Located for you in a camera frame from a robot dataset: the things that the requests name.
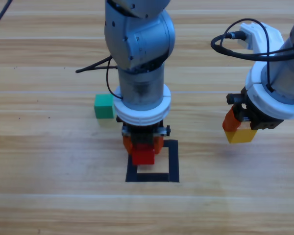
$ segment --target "wood grain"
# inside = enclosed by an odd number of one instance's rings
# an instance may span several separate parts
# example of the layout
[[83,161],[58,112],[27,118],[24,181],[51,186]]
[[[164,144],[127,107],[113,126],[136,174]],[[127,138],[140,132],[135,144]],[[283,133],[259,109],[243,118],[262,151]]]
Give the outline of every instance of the wood grain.
[[[104,72],[74,72],[108,54],[104,1],[13,1],[0,22],[0,235],[294,235],[294,120],[229,145],[225,97],[252,63],[209,45],[243,17],[286,38],[294,0],[172,0],[168,11],[177,38],[165,124],[181,182],[138,184],[125,182],[120,125],[95,118]],[[166,171],[165,155],[140,171]]]

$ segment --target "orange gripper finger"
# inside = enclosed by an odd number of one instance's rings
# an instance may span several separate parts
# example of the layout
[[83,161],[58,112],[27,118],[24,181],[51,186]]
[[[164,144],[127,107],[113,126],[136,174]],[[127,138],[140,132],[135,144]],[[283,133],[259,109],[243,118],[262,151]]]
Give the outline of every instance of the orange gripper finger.
[[132,154],[133,144],[131,137],[123,136],[123,144],[129,154]]
[[226,114],[222,127],[224,131],[235,132],[241,126],[241,122],[234,116],[233,106],[231,110]]
[[163,137],[153,138],[155,154],[159,154],[161,152],[161,149],[163,148],[163,143],[164,143]]

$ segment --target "cable connector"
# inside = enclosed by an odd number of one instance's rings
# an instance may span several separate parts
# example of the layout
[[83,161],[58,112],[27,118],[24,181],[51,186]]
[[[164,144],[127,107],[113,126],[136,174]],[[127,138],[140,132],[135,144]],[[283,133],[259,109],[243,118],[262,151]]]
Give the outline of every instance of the cable connector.
[[229,32],[226,34],[225,38],[233,39],[233,40],[243,40],[245,41],[247,38],[246,33],[243,31],[235,31],[235,32]]

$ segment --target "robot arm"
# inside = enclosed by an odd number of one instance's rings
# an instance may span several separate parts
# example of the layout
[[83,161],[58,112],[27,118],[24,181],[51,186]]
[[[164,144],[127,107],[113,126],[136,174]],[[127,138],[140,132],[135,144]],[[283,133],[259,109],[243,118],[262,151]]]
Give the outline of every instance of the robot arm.
[[170,0],[107,0],[105,38],[118,66],[142,73],[162,65],[175,43]]
[[170,126],[163,126],[171,106],[171,93],[164,85],[164,62],[175,43],[173,22],[165,10],[169,2],[105,1],[105,39],[120,81],[114,107],[134,165],[154,164],[163,137],[171,131]]
[[[293,48],[271,56],[294,54],[294,27],[284,42],[277,29],[263,25],[269,35],[270,51]],[[254,53],[267,52],[267,40],[258,24],[244,23],[240,31],[246,34],[245,40],[239,40],[240,45]],[[227,96],[232,109],[225,117],[223,129],[230,143],[250,142],[257,130],[274,129],[284,120],[294,119],[294,59],[269,62],[270,83],[267,63],[257,61],[249,71],[241,93]],[[250,128],[241,128],[244,122],[249,122]]]

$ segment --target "red block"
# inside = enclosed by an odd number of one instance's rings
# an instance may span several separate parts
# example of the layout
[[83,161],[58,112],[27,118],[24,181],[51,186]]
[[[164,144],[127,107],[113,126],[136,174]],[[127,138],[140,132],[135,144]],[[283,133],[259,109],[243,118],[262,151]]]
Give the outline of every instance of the red block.
[[133,165],[154,165],[155,149],[150,144],[137,144],[132,150]]

